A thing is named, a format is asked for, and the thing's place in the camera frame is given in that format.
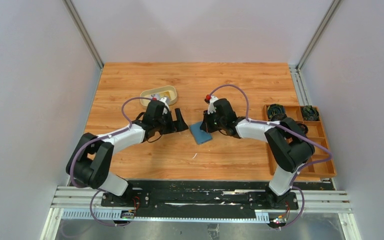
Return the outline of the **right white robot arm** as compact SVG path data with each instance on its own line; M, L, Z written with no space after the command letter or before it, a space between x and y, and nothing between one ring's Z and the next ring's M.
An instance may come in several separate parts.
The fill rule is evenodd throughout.
M208 109L203 112L200 130L209 134L220 132L237 139L259 140L269 145L277 167L265 188L265 201L272 209L281 207L292 189L299 167L315 153L314 145L306 141L302 128L290 117L268 122L239 117L225 98L207 95L205 102Z

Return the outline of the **blue card holder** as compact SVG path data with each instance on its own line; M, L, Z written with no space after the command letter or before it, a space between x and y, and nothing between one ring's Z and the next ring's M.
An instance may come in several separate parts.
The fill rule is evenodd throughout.
M213 139L212 135L204 130L201 130L202 121L193 123L189 126L189 130L197 145L202 145Z

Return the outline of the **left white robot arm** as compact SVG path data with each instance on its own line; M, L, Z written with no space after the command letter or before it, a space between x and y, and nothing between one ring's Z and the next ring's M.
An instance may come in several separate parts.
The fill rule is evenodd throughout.
M129 206L134 199L133 185L111 173L113 155L133 145L149 142L156 133L163 136L188 128L179 108L171 111L163 99L153 99L144 112L123 128L99 135L84 133L66 165L66 173L73 186L104 191L120 206Z

